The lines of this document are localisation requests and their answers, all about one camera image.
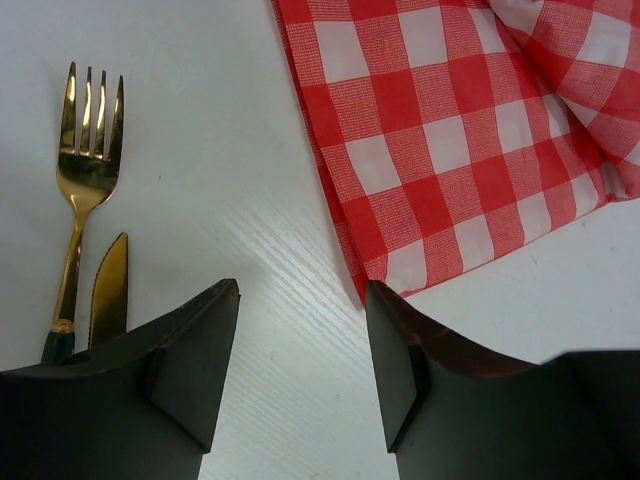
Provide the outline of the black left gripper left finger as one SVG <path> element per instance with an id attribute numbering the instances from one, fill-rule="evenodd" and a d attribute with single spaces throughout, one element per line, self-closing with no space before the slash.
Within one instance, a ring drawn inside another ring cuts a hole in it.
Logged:
<path id="1" fill-rule="evenodd" d="M 195 479 L 212 447 L 240 293 L 184 305 L 56 364 L 1 375 L 5 479 Z"/>

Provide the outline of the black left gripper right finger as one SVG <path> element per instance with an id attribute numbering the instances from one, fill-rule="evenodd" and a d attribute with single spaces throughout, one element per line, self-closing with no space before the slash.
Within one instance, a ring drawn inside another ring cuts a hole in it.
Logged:
<path id="1" fill-rule="evenodd" d="M 541 364 L 482 346 L 367 285 L 385 441 L 403 479 L 635 479 L 639 355 Z"/>

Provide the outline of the gold fork dark handle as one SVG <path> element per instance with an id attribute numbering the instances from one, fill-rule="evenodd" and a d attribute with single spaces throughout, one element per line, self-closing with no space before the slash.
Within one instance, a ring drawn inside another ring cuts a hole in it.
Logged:
<path id="1" fill-rule="evenodd" d="M 74 225 L 66 254 L 52 325 L 41 362 L 56 364 L 74 353 L 75 313 L 84 229 L 90 213 L 113 195 L 121 166 L 124 132 L 124 80 L 118 82 L 111 125 L 106 135 L 106 76 L 98 89 L 97 120 L 92 120 L 92 69 L 87 69 L 84 107 L 77 119 L 78 79 L 71 63 L 62 108 L 56 180 L 74 212 Z"/>

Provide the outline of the red white checkered cloth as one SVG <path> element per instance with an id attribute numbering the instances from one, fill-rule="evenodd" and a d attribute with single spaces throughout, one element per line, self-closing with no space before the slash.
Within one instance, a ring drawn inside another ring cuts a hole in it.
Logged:
<path id="1" fill-rule="evenodd" d="M 359 293 L 422 291 L 639 195 L 635 1 L 276 1 Z"/>

